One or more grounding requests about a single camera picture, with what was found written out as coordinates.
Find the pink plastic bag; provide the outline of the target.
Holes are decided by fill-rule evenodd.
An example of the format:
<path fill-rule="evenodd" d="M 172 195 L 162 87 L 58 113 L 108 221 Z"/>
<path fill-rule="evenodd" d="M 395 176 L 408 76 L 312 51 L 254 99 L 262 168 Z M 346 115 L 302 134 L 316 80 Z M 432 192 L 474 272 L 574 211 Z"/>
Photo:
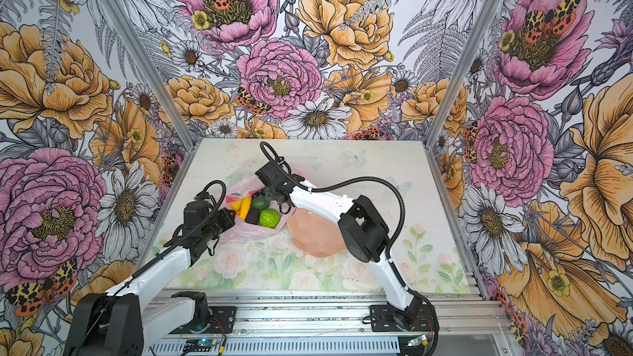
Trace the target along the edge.
<path fill-rule="evenodd" d="M 222 208 L 234 215 L 234 225 L 220 236 L 223 242 L 255 242 L 286 227 L 296 212 L 280 203 L 255 175 L 256 166 L 243 166 L 225 179 L 227 194 Z"/>

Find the pink scalloped plate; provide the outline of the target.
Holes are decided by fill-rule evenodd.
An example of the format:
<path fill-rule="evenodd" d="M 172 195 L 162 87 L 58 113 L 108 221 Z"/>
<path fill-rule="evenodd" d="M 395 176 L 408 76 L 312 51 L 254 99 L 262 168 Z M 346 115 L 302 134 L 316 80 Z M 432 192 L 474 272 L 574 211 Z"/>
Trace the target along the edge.
<path fill-rule="evenodd" d="M 296 209 L 287 227 L 293 245 L 316 258 L 327 258 L 347 251 L 339 227 L 307 209 Z"/>

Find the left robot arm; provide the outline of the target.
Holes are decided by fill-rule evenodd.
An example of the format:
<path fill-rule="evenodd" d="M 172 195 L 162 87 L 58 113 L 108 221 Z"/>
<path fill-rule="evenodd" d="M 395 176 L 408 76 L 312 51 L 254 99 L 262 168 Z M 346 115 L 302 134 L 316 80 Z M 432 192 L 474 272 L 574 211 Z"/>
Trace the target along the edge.
<path fill-rule="evenodd" d="M 183 223 L 163 252 L 104 293 L 77 303 L 65 355 L 140 355 L 176 329 L 203 331 L 211 323 L 204 293 L 184 291 L 153 307 L 152 301 L 235 225 L 234 211 L 203 194 L 184 209 Z"/>

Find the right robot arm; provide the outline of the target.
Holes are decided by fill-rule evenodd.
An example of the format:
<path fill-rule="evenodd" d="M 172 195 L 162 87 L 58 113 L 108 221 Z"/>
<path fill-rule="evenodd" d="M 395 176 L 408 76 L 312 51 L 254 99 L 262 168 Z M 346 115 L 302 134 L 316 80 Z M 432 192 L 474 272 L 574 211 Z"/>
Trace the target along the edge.
<path fill-rule="evenodd" d="M 392 258 L 391 249 L 404 228 L 404 200 L 393 185 L 375 176 L 361 176 L 334 186 L 316 187 L 297 174 L 288 172 L 287 163 L 275 160 L 266 163 L 256 177 L 265 192 L 281 204 L 306 209 L 336 224 L 348 252 L 366 264 L 382 286 L 392 316 L 386 319 L 403 331 L 412 331 L 425 322 L 432 331 L 439 331 L 435 307 L 428 298 L 415 291 L 404 280 Z M 395 194 L 400 209 L 397 229 L 392 236 L 386 221 L 369 197 L 337 195 L 337 189 L 361 182 L 387 186 Z"/>

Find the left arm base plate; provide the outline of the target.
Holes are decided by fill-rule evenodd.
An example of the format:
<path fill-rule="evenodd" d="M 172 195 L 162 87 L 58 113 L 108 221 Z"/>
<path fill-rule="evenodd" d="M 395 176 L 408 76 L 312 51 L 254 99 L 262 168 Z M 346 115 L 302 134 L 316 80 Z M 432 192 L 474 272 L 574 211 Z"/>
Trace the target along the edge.
<path fill-rule="evenodd" d="M 237 308 L 227 306 L 212 306 L 209 311 L 204 313 L 200 319 L 194 323 L 188 323 L 184 326 L 171 331 L 171 335 L 220 335 L 232 334 L 236 323 Z"/>

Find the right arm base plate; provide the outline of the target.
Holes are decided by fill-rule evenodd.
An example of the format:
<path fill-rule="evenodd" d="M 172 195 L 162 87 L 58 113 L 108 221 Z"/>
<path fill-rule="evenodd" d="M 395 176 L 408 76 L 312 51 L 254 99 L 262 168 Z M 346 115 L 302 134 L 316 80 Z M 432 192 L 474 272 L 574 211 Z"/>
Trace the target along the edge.
<path fill-rule="evenodd" d="M 439 331 L 437 315 L 430 305 L 420 307 L 411 306 L 401 311 L 389 304 L 371 305 L 369 315 L 364 318 L 364 324 L 369 324 L 373 332 L 436 332 Z"/>

